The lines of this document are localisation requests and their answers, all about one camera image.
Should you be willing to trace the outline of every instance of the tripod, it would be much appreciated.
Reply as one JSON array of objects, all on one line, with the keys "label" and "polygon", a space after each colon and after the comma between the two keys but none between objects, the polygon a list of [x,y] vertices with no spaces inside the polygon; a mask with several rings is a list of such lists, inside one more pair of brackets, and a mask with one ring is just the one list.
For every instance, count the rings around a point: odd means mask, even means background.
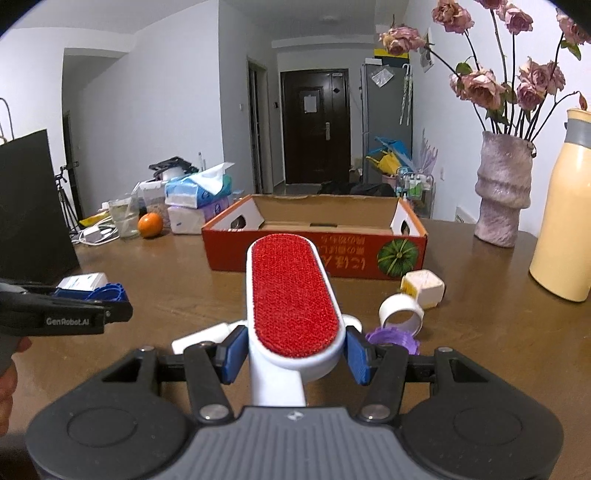
[{"label": "tripod", "polygon": [[59,175],[56,175],[56,186],[57,186],[57,194],[60,198],[61,204],[61,212],[64,216],[64,220],[66,221],[66,226],[68,227],[68,231],[70,236],[75,236],[80,233],[81,226],[78,223],[78,218],[76,217],[76,212],[72,208],[72,204],[70,203],[70,199],[68,195],[66,195],[66,191],[64,187],[61,185],[62,182],[68,183],[66,178],[64,177],[64,170],[67,170],[67,167],[60,167]]}]

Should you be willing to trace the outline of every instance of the paper notice on door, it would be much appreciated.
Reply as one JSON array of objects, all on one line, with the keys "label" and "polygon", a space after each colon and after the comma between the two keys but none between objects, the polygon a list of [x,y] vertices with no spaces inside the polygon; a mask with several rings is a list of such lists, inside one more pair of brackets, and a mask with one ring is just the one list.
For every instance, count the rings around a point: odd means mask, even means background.
[{"label": "paper notice on door", "polygon": [[308,95],[304,97],[304,113],[316,113],[318,112],[318,103],[314,95]]}]

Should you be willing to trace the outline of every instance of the dark wooden door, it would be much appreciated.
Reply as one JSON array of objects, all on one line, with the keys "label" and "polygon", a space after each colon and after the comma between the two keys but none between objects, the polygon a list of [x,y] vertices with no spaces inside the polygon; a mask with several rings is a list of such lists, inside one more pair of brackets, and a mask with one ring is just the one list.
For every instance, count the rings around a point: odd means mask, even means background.
[{"label": "dark wooden door", "polygon": [[348,70],[281,74],[285,182],[349,181]]}]

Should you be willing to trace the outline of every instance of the gray refrigerator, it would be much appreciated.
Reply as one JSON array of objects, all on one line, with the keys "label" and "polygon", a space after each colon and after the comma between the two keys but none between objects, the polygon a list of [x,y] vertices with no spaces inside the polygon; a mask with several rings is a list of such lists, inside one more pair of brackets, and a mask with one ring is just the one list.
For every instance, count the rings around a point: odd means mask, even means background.
[{"label": "gray refrigerator", "polygon": [[[387,69],[394,77],[385,85],[378,86],[374,76]],[[407,108],[400,125],[402,99],[404,96],[403,68],[379,65],[361,67],[362,103],[363,103],[363,182],[382,183],[381,174],[365,159],[369,152],[382,146],[376,137],[400,140],[407,150],[413,148],[413,113],[407,125]]]}]

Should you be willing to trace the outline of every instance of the blue gripper pad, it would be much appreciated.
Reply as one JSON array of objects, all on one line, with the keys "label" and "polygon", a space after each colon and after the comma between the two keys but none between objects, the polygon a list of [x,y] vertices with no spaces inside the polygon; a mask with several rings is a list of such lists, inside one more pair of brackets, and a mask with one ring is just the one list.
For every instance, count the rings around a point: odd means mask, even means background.
[{"label": "blue gripper pad", "polygon": [[229,385],[236,380],[242,364],[248,356],[248,328],[242,329],[226,352],[226,360],[222,365],[222,383]]},{"label": "blue gripper pad", "polygon": [[359,343],[357,337],[350,332],[347,332],[345,337],[345,358],[355,381],[359,385],[369,385],[371,382],[371,369],[365,355],[365,348]]}]

